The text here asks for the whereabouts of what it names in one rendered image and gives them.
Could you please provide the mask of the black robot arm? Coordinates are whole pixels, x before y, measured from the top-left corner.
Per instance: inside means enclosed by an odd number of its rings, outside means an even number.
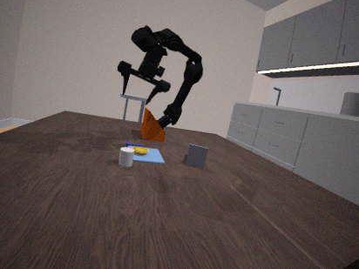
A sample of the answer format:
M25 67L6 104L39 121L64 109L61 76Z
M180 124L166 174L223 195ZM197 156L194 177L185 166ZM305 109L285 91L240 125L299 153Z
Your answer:
M132 33L132 41L140 50L146 52L146 56L155 57L159 61L161 61L163 56L168 56L166 48L171 51L179 51L189 58L186 61L184 82L180 86L176 98L173 103L169 104L163 111L164 116L157 120L162 129L169 124L175 125L180 118L182 105L189 91L193 85L197 84L201 79L203 72L201 55L191 50L177 34L174 34L173 31L169 29L152 32L151 28L146 25L144 28L139 28ZM157 65L157 63L151 64L148 62L149 59L146 58L140 65L139 71L143 71L153 78L155 78L156 75L161 77L165 69L162 66L158 68L159 65Z

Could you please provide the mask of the yellow plate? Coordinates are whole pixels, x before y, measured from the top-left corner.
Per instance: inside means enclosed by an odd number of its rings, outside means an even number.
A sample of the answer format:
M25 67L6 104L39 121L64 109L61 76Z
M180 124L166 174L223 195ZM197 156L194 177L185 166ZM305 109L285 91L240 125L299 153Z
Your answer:
M146 148L143 147L132 147L134 149L134 152L139 155L147 154L149 151Z

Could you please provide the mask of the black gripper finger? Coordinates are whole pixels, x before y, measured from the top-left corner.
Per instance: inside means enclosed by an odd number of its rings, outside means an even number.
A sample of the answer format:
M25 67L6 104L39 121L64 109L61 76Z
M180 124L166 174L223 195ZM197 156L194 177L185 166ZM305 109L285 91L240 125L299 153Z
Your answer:
M155 88L153 88L153 89L152 89L152 92L151 92L151 94L149 94L149 96L148 96L148 98L147 98L145 104L147 104L157 92L162 92L163 90L164 90L164 89L160 89L160 88L157 87L157 86L156 86Z
M121 75L124 76L124 86L123 86L123 96L125 94L125 89L126 89L126 86L128 84L128 80L129 80L129 77L130 77L130 73L128 72L125 72L125 71L121 71Z

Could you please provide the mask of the white cylinder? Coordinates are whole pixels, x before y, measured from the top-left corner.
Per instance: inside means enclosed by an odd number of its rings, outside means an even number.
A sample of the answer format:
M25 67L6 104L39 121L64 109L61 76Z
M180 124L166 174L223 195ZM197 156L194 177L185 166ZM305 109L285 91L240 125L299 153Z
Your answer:
M133 154L134 154L134 149L133 148L130 148L130 147L122 147L122 148L120 148L119 164L121 166L132 167Z

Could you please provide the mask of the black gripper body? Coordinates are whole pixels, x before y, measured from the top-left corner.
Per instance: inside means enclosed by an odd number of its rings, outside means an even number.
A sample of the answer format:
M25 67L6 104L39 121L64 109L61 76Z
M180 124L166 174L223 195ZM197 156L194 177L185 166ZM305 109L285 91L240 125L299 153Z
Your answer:
M151 63L151 64L154 64L154 63L157 63L157 65L159 65L160 61L158 59L156 59L155 57L152 57L152 56L145 56L144 57L144 60L143 62L146 60L146 58L149 59L149 62L148 63ZM143 63L142 62L142 63ZM144 73L143 71L137 71L135 69L132 69L131 68L132 65L129 64L129 63L126 63L124 61L121 61L119 63L119 66L118 66L118 71L121 73L121 71L125 71L125 72L128 72L128 73L131 73L133 74L134 76L138 77L138 78L142 78L144 79L145 81L151 83L151 84L154 84L155 87L159 87L160 89L164 89L163 92L166 92L166 91L169 91L171 85L160 79L159 81L155 78L153 78L151 75L147 74L147 73ZM140 76L139 76L140 75ZM148 79L149 78L149 79Z

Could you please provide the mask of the light blue flat mat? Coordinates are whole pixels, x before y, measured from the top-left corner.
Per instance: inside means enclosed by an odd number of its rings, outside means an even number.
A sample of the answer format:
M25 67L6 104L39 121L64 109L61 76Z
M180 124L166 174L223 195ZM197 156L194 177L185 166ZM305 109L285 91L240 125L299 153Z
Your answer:
M164 164L163 158L160 156L159 151L156 149L148 149L149 152L144 155L139 155L134 152L133 162L145 162L145 163L155 163L155 164Z

